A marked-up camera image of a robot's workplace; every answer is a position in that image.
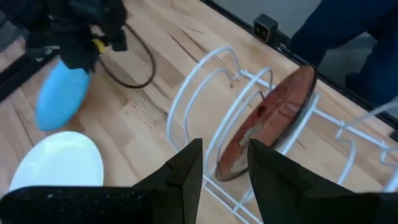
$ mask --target red plate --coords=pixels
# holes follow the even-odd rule
[[[229,181],[248,170],[247,148],[252,138],[275,149],[293,130],[316,82],[314,68],[306,65],[277,85],[253,110],[227,145],[218,161],[216,178]]]

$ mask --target white plate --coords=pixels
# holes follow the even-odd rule
[[[9,191],[33,185],[102,186],[104,166],[88,137],[71,131],[53,134],[25,156]]]

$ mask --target wire rack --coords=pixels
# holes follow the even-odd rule
[[[217,55],[219,54],[224,55],[225,53],[231,54],[234,63],[234,70],[237,71],[236,74],[231,74],[230,72],[228,72],[229,70],[226,67],[219,67],[214,69],[214,71],[210,72],[208,76],[201,81],[197,89],[193,92],[193,95],[190,97],[186,108],[184,109],[184,116],[182,119],[184,140],[183,142],[181,141],[178,142],[176,138],[174,138],[175,136],[172,133],[172,124],[173,122],[175,122],[174,116],[176,108],[180,104],[182,96],[183,95],[186,96],[187,94],[186,93],[187,86],[192,82],[194,77],[198,75],[198,71],[201,68],[203,68],[203,66],[209,60],[215,59],[217,58]],[[225,113],[225,116],[220,121],[220,124],[218,125],[216,131],[214,132],[213,137],[205,151],[203,187],[212,196],[214,196],[214,198],[216,198],[223,205],[225,205],[228,208],[228,210],[233,215],[237,216],[243,223],[262,223],[258,215],[256,216],[255,214],[253,214],[253,212],[250,211],[246,206],[249,202],[251,202],[254,199],[254,193],[252,191],[252,188],[248,187],[246,193],[244,193],[241,198],[239,199],[234,198],[224,188],[222,188],[220,184],[216,183],[216,181],[214,181],[214,179],[212,178],[215,173],[216,164],[214,162],[210,162],[210,160],[211,157],[214,155],[217,155],[216,161],[219,159],[222,145],[225,142],[228,133],[231,131],[232,126],[236,123],[237,118],[241,116],[244,109],[248,107],[248,104],[250,104],[250,102],[252,102],[252,100],[255,99],[256,97],[266,96],[275,87],[275,85],[272,84],[273,74],[271,68],[264,68],[257,74],[251,74],[246,70],[241,70],[241,67],[238,64],[237,56],[233,48],[222,47],[210,52],[195,66],[195,68],[191,71],[191,73],[186,77],[185,81],[182,83],[182,86],[180,87],[172,103],[172,107],[170,109],[170,113],[167,118],[167,130],[166,130],[167,137],[171,142],[171,144],[173,145],[173,147],[175,148],[176,152],[182,149],[184,145],[188,144],[193,139],[190,137],[188,132],[188,124],[187,124],[188,115],[190,114],[193,104],[197,100],[200,93],[202,93],[204,87],[207,84],[209,84],[210,80],[214,79],[216,76],[220,74],[226,75],[230,80],[239,80],[240,78],[246,77],[246,79],[249,81],[246,84],[246,86],[243,88],[243,90],[238,94],[236,99],[233,101],[233,103],[229,107],[229,110]],[[266,76],[269,77],[269,82],[264,81],[263,78]],[[255,85],[262,85],[266,87],[268,90],[265,93],[263,93],[261,90],[256,90],[254,91],[254,93],[251,93],[252,92],[251,90]],[[286,140],[285,143],[283,143],[283,145],[278,149],[278,151],[281,154],[286,155],[293,146],[296,139],[300,136],[303,128],[307,124],[310,117],[313,114],[315,114],[337,125],[339,127],[339,130],[336,133],[335,139],[340,142],[347,142],[351,146],[348,159],[345,163],[345,166],[343,168],[343,171],[341,172],[340,177],[337,180],[338,184],[342,184],[345,181],[348,173],[350,172],[354,164],[356,157],[356,151],[357,151],[356,143],[352,139],[346,139],[341,137],[344,131],[349,131],[359,136],[360,138],[373,143],[380,149],[381,152],[379,157],[380,163],[385,166],[392,167],[394,169],[392,177],[389,179],[388,183],[383,188],[383,192],[395,191],[396,187],[398,186],[398,166],[397,164],[390,164],[386,162],[386,156],[388,153],[396,151],[397,148],[390,147],[384,141],[380,141],[358,129],[355,129],[353,126],[385,110],[388,110],[393,107],[398,107],[398,102],[387,103],[386,105],[383,105],[352,122],[344,122],[317,109],[317,104],[320,97],[321,95],[319,93],[314,93],[311,96],[308,106],[301,115],[298,125],[296,125],[295,129],[293,130],[292,134],[289,136],[288,140]]]

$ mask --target wooden surface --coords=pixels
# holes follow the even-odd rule
[[[297,69],[296,64],[200,1],[129,0],[125,3],[129,11],[128,23],[155,55],[158,73],[154,83],[143,90],[128,90],[113,82],[97,66],[83,106],[63,128],[78,131],[94,140],[104,162],[105,185],[133,185],[173,155],[174,149],[165,133],[170,106],[185,76],[208,52],[232,46],[243,69],[257,73],[263,67],[271,67],[276,83]],[[118,77],[129,82],[141,82],[150,74],[149,58],[130,35],[128,42],[129,51],[115,53],[109,50],[103,58]],[[3,52],[0,70],[21,52],[21,44],[18,43]],[[34,107],[40,86],[55,63],[48,64],[0,104],[0,194],[7,191],[19,162],[30,148],[53,133],[35,128]],[[221,54],[218,59],[210,61],[188,86],[177,108],[173,136],[181,146],[185,144],[181,128],[184,105],[205,75],[220,65],[233,72],[231,55]],[[231,82],[225,75],[212,80],[193,106],[188,120],[191,136],[201,136],[207,147],[221,118],[246,83],[244,78]],[[316,91],[322,94],[318,108],[337,119],[351,121],[365,114],[364,110],[321,81],[318,81]],[[259,99],[256,100],[250,107],[256,105]],[[242,122],[249,112],[250,109],[245,110],[238,122]],[[357,128],[394,145],[386,137],[391,128],[376,118],[368,119]],[[334,140],[337,130],[334,124],[312,116],[288,156],[335,181],[349,153],[348,145]],[[380,190],[392,170],[378,162],[377,147],[352,134],[345,133],[345,136],[357,141],[358,156],[344,186],[355,191]],[[388,160],[398,161],[395,155],[390,155]],[[222,185],[240,198],[248,186],[248,176]],[[256,202],[249,207],[258,213]],[[202,191],[197,222],[239,223],[205,190]]]

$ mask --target yellow tag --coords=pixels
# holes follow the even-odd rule
[[[99,39],[93,39],[94,44],[97,46],[98,51],[100,54],[103,54],[105,52],[105,45],[102,41]]]

